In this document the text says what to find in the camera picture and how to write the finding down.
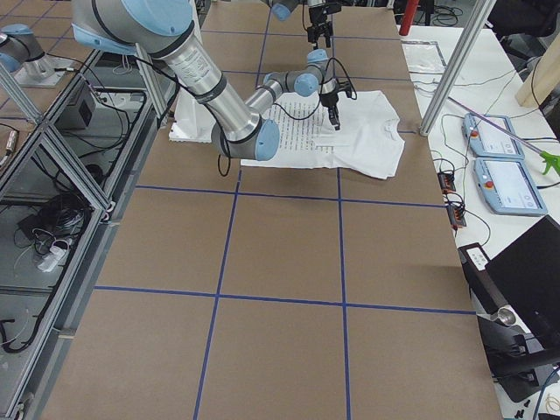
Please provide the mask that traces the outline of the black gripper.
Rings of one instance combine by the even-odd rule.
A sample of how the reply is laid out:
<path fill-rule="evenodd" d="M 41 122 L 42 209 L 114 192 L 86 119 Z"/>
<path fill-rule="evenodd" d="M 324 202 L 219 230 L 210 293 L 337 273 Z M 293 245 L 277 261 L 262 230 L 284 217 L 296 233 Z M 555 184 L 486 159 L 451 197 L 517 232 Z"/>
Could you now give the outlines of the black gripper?
<path fill-rule="evenodd" d="M 307 40 L 309 43 L 318 43 L 321 37 L 326 43 L 331 42 L 333 36 L 333 22 L 329 16 L 341 12 L 340 3 L 308 3 L 308 11 L 311 25 L 306 27 Z"/>
<path fill-rule="evenodd" d="M 331 78 L 320 86 L 320 103 L 328 108 L 328 118 L 335 130 L 340 130 L 340 116 L 336 104 L 339 100 L 339 92 L 344 91 L 346 83 L 337 78 Z"/>

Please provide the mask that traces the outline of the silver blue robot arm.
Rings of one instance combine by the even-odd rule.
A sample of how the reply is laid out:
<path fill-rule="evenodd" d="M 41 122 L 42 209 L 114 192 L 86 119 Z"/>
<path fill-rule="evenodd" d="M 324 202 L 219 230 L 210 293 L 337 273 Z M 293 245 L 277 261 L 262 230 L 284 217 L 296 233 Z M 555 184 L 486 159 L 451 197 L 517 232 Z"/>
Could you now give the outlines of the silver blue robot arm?
<path fill-rule="evenodd" d="M 271 73 L 243 100 L 195 36 L 193 7 L 187 1 L 74 1 L 72 12 L 74 37 L 84 46 L 122 55 L 142 47 L 164 61 L 178 84 L 213 115 L 212 142 L 228 158 L 267 161 L 275 156 L 280 130 L 263 114 L 282 94 L 318 93 L 338 130 L 338 94 L 353 92 L 350 81 L 334 76 L 326 51 L 315 49 L 305 69 Z"/>
<path fill-rule="evenodd" d="M 333 36 L 333 23 L 329 17 L 333 14 L 341 12 L 342 5 L 338 1 L 298 1 L 298 0 L 268 0 L 263 1 L 269 8 L 277 20 L 286 21 L 292 12 L 299 6 L 303 9 L 308 8 L 310 24 L 305 25 L 305 19 L 302 18 L 302 26 L 307 34 L 307 40 L 313 44 L 315 48 L 319 46 L 319 39 L 325 39 L 327 48 L 331 47 L 331 38 Z"/>

